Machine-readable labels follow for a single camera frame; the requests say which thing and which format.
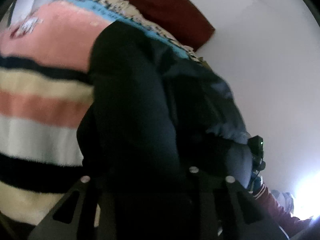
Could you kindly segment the maroon striped sleeve forearm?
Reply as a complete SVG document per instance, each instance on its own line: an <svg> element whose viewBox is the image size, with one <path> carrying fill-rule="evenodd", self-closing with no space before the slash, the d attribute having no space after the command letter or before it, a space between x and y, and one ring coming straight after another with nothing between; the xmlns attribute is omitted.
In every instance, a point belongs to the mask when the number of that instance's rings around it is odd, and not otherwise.
<svg viewBox="0 0 320 240"><path fill-rule="evenodd" d="M290 238L305 230L312 221L311 218L301 220L286 212L264 183L260 192L253 197Z"/></svg>

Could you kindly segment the blue gloved hand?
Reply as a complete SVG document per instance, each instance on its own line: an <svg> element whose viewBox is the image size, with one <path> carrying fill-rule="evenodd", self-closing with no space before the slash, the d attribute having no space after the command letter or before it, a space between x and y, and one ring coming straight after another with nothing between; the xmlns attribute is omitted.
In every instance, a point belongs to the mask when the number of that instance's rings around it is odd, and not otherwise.
<svg viewBox="0 0 320 240"><path fill-rule="evenodd" d="M263 178L259 174L252 173L249 181L248 191L250 194L255 196L258 194L263 187Z"/></svg>

